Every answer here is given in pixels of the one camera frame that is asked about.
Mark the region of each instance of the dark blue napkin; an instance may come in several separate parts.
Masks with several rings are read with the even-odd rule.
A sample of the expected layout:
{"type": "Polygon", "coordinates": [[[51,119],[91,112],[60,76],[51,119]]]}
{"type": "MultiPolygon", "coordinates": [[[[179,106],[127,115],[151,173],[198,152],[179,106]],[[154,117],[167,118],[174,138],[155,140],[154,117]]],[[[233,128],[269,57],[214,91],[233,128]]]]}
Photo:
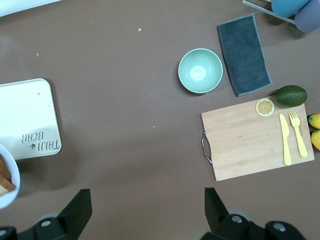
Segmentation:
{"type": "Polygon", "coordinates": [[[236,95],[250,94],[272,85],[255,15],[221,23],[217,28],[224,62],[236,95]]]}

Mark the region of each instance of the lemon half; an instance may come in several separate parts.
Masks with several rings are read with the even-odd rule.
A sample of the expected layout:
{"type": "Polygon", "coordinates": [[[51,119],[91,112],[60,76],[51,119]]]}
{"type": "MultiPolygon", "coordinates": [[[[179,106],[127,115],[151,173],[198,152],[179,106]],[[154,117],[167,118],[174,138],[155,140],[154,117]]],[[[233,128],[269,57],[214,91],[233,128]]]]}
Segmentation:
{"type": "Polygon", "coordinates": [[[268,98],[263,98],[255,105],[256,112],[262,117],[270,116],[275,110],[275,104],[268,98]]]}

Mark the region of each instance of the wooden cutting board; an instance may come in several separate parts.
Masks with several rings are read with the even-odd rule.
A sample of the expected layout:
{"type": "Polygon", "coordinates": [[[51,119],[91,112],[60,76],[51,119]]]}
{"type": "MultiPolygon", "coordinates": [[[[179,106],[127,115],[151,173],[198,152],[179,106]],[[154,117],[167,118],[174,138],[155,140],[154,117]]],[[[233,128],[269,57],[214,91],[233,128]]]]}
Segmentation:
{"type": "Polygon", "coordinates": [[[279,114],[284,115],[289,126],[288,144],[292,165],[315,159],[305,105],[286,108],[273,101],[273,114],[263,117],[256,112],[258,101],[201,114],[217,181],[287,167],[284,165],[279,114]],[[289,118],[290,111],[295,111],[300,118],[300,133],[308,152],[305,158],[299,155],[295,131],[289,118]]]}

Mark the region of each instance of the teal bowl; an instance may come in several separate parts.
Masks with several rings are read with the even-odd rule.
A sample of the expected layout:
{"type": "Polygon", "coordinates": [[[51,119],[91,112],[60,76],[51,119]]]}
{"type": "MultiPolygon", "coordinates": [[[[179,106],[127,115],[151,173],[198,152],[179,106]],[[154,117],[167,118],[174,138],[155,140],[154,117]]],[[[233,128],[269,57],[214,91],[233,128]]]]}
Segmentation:
{"type": "Polygon", "coordinates": [[[220,83],[223,71],[220,58],[213,51],[197,48],[181,59],[178,75],[186,89],[196,94],[204,94],[220,83]]]}

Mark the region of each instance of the fork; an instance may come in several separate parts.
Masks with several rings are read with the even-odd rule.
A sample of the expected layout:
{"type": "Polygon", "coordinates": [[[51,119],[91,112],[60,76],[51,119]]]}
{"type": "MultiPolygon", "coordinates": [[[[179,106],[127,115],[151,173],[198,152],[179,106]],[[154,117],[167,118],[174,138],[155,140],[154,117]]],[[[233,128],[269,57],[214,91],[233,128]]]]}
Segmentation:
{"type": "Polygon", "coordinates": [[[289,112],[289,117],[291,125],[294,128],[296,141],[298,143],[299,154],[302,158],[305,158],[306,156],[308,156],[308,152],[299,131],[300,119],[294,111],[289,112]]]}

